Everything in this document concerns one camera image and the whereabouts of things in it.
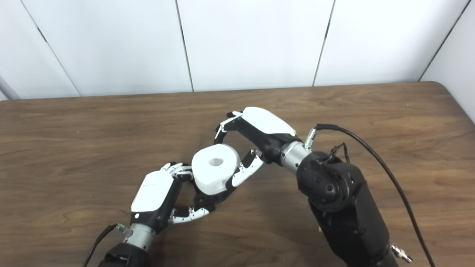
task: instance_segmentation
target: black cable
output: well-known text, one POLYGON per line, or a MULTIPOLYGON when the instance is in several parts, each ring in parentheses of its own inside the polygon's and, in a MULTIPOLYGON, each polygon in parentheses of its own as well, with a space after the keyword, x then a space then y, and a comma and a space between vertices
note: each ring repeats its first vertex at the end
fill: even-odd
POLYGON ((85 260, 84 263, 83 263, 83 267, 86 267, 87 264, 89 263, 89 260, 91 260, 92 254, 94 253, 94 250, 95 250, 95 248, 97 247, 97 245, 99 244, 99 242, 101 242, 101 240, 102 240, 108 233, 112 232, 112 230, 114 230, 115 227, 117 227, 117 223, 107 226, 107 227, 104 229, 104 231, 102 231, 102 233, 96 238, 94 244, 93 244, 92 247, 91 247, 91 250, 90 250, 89 253, 87 254, 86 260, 85 260))
POLYGON ((431 267, 436 267, 434 264, 434 261, 432 260, 432 257, 430 255, 430 252, 426 246, 426 243, 424 242, 424 238, 422 237, 422 233, 420 232, 419 226, 417 225, 416 222, 416 217, 414 216, 414 213, 412 211, 411 205, 409 204, 408 199, 406 198, 406 195, 404 194, 404 191, 402 190, 401 186, 399 185, 398 181, 396 180, 396 177, 394 177, 394 174, 392 174, 391 170, 388 168, 388 166, 384 163, 383 159, 366 143, 364 142, 361 138, 359 138, 357 135, 354 133, 341 128, 337 125, 333 124, 317 124, 315 127, 315 130, 334 130, 334 131, 339 131, 344 134, 347 134, 351 136, 354 140, 358 141, 368 152, 373 155, 373 157, 379 162, 379 164, 383 167, 384 171, 388 174, 389 178, 391 179, 392 183, 396 187, 396 190, 398 191, 399 195, 401 196, 402 202, 404 203, 404 206, 406 207, 406 210, 408 211, 409 217, 412 222, 412 226, 414 226, 414 231, 416 232, 417 238, 419 239, 419 243, 422 246, 422 249, 424 250, 424 253, 426 254, 427 260, 429 261, 429 264, 431 267))

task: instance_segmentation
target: panel seam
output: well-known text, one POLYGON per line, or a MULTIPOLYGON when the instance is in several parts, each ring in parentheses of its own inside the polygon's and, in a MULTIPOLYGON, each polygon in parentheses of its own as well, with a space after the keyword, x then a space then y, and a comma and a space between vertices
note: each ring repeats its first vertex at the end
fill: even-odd
POLYGON ((183 34, 183 26, 181 24, 181 16, 180 16, 180 8, 178 7, 178 0, 175 0, 175 6, 177 8, 178 24, 180 26, 181 40, 183 41, 183 49, 185 50, 186 67, 188 68, 188 76, 190 77, 191 91, 195 92, 195 88, 193 86, 193 78, 191 77, 191 69, 190 69, 190 61, 188 59, 188 51, 186 50, 185 35, 183 34))
POLYGON ((447 35, 445 36, 444 40, 442 41, 442 43, 440 44, 439 48, 437 48, 437 51, 435 52, 434 56, 431 58, 431 60, 429 61, 429 64, 427 64, 427 67, 424 69, 424 71, 422 72, 422 75, 420 76, 418 82, 420 82, 422 80, 422 77, 424 76, 424 74, 427 72, 427 70, 429 69, 430 67, 430 64, 432 64, 432 61, 434 61, 434 59, 436 58, 437 54, 439 53, 440 49, 443 47, 443 45, 445 44, 445 42, 447 41, 447 38, 449 37, 449 35, 452 33, 453 29, 455 28, 455 25, 457 25, 458 21, 460 20, 460 18, 462 17, 462 15, 464 14, 465 10, 467 9, 468 5, 470 4, 472 0, 468 0, 467 4, 465 5, 464 9, 462 10, 462 12, 460 13, 460 15, 458 16, 457 20, 455 21, 455 23, 453 24, 452 28, 450 28, 450 31, 448 31, 447 35))
POLYGON ((320 50, 320 55, 318 57, 317 68, 315 70, 315 75, 313 77, 312 86, 315 86, 315 81, 317 80, 318 68, 320 67, 320 62, 322 61, 323 49, 325 48, 325 42, 328 36, 328 31, 330 30, 330 23, 332 21, 333 10, 335 9, 335 3, 336 3, 336 0, 333 0, 332 11, 330 11, 330 17, 328 18, 327 29, 325 31, 325 36, 323 38, 322 49, 320 50))
POLYGON ((77 94, 81 97, 81 93, 79 92, 79 90, 77 89, 76 85, 74 84, 73 80, 71 79, 71 77, 69 76, 68 72, 66 71, 66 69, 64 68, 63 64, 61 63, 61 61, 59 60, 59 58, 57 57, 56 53, 54 52, 53 48, 51 47, 51 45, 48 43, 48 41, 46 41, 46 38, 45 36, 43 35, 43 32, 40 30, 40 28, 38 27, 38 24, 36 23, 36 21, 33 19, 30 11, 27 9, 27 7, 25 6, 25 3, 23 3, 23 0, 20 0, 21 4, 23 5, 23 7, 25 8, 26 12, 28 13, 31 21, 35 24, 36 28, 38 29, 39 33, 41 34, 41 36, 43 37, 43 39, 45 40, 46 44, 48 45, 49 47, 49 50, 51 50, 51 53, 53 53, 53 55, 55 56, 56 58, 56 61, 59 63, 59 65, 61 66, 61 68, 63 69, 64 73, 66 74, 67 78, 69 79, 69 81, 71 82, 71 84, 73 85, 74 89, 76 90, 77 94))

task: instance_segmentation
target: metal fitting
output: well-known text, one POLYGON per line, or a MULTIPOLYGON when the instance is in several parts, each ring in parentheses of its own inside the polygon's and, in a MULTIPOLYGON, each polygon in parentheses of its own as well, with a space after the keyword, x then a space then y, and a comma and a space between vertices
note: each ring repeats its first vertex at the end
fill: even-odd
POLYGON ((404 261, 406 261, 407 263, 412 262, 412 258, 408 254, 406 254, 406 252, 403 249, 395 246, 394 244, 389 244, 389 245, 390 245, 391 251, 392 251, 392 253, 394 254, 395 257, 401 258, 404 261))
POLYGON ((315 128, 312 128, 307 135, 307 139, 305 139, 304 148, 310 149, 312 147, 316 135, 317 130, 315 130, 315 128))
POLYGON ((125 235, 125 237, 129 237, 133 234, 133 231, 128 229, 125 225, 123 224, 117 224, 117 226, 115 227, 119 232, 121 232, 123 235, 125 235))

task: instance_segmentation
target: black arm segment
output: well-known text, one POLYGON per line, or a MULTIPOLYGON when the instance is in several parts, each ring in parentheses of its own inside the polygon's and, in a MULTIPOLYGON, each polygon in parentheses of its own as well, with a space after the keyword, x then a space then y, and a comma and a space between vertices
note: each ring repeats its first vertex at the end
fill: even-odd
POLYGON ((348 267, 397 267, 388 229, 360 169, 339 158, 320 165, 322 155, 303 160, 297 183, 332 251, 348 267))

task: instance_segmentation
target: black wire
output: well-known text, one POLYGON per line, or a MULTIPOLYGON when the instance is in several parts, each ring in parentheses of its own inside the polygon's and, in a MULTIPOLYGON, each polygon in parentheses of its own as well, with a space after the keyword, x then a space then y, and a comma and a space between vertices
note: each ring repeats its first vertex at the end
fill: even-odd
POLYGON ((101 242, 101 240, 102 240, 108 233, 112 232, 112 230, 114 230, 115 227, 117 227, 117 223, 107 226, 107 227, 104 229, 104 231, 102 231, 102 233, 96 238, 94 244, 93 244, 92 247, 91 247, 91 250, 90 250, 89 253, 87 254, 86 260, 85 260, 84 263, 83 263, 83 267, 86 267, 87 264, 89 263, 89 260, 91 260, 92 254, 94 253, 94 250, 95 250, 95 248, 97 247, 97 245, 99 244, 99 242, 101 242))
POLYGON ((346 147, 346 144, 345 143, 341 143, 339 145, 336 145, 332 148, 332 150, 330 151, 330 156, 328 157, 328 159, 326 159, 325 161, 321 162, 320 164, 327 164, 329 162, 331 162, 335 157, 336 157, 336 154, 338 153, 338 150, 343 147, 344 151, 345 151, 345 159, 346 159, 346 162, 347 163, 350 163, 350 157, 348 156, 348 147, 346 147))
POLYGON ((412 226, 414 226, 414 231, 416 232, 417 238, 419 239, 419 243, 422 246, 422 249, 424 250, 424 253, 426 254, 427 260, 429 261, 429 264, 431 267, 436 267, 434 264, 434 261, 432 260, 432 257, 430 255, 430 252, 426 246, 426 243, 424 242, 424 238, 422 237, 422 233, 420 232, 419 226, 417 225, 416 222, 416 217, 414 216, 414 213, 412 211, 411 205, 409 204, 408 199, 406 198, 406 195, 404 194, 404 191, 402 190, 401 186, 399 185, 398 181, 396 180, 396 177, 394 177, 394 174, 392 174, 391 170, 388 168, 388 166, 384 163, 383 159, 374 151, 366 142, 364 142, 361 138, 359 138, 357 135, 354 133, 341 128, 337 125, 333 124, 317 124, 315 127, 315 130, 334 130, 334 131, 339 131, 342 133, 345 133, 349 136, 351 136, 354 140, 358 141, 368 152, 373 155, 374 158, 379 162, 379 164, 383 167, 384 171, 388 174, 389 178, 391 179, 392 183, 396 187, 396 190, 398 191, 399 195, 401 196, 402 202, 404 203, 404 206, 406 207, 406 210, 408 211, 409 218, 411 219, 412 226))

